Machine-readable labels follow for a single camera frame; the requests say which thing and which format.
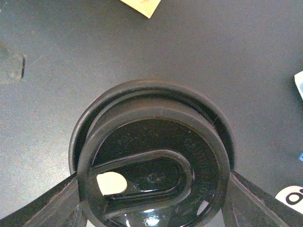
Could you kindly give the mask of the orange paper bag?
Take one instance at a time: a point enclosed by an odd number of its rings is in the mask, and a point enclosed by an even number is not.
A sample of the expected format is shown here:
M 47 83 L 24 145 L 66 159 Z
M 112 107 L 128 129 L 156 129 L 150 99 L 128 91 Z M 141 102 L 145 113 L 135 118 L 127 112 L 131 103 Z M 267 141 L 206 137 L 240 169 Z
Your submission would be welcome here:
M 150 19 L 161 0 L 121 0 L 121 2 Z

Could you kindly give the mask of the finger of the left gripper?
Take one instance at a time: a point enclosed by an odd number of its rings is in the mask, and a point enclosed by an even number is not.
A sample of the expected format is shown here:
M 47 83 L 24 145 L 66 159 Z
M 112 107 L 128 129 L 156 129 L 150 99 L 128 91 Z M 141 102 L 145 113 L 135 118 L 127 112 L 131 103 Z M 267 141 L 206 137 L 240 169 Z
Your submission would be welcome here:
M 0 43 L 0 84 L 20 82 L 23 78 L 25 59 L 19 51 Z

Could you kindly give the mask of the white paper cup stack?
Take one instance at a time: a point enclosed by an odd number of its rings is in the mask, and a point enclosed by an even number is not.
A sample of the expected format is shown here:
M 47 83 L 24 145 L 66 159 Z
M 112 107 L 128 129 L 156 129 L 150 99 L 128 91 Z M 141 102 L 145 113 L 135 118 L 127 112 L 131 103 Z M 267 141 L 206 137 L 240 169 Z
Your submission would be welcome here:
M 301 186 L 288 186 L 282 189 L 275 198 L 286 206 L 303 214 L 303 188 Z

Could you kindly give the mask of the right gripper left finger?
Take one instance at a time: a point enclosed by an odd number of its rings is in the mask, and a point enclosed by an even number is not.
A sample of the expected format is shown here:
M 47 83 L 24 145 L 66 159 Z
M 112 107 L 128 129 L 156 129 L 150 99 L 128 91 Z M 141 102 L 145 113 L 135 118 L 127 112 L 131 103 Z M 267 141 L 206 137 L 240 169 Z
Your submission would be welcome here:
M 2 227 L 85 227 L 77 174 L 0 220 Z

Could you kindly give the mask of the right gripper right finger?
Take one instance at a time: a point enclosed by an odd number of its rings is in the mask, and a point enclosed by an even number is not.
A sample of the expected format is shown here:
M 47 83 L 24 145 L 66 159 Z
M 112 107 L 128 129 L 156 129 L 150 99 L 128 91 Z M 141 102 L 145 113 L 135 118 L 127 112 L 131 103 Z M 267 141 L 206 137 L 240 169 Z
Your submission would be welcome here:
M 237 172 L 228 180 L 223 220 L 226 227 L 301 227 L 303 215 Z

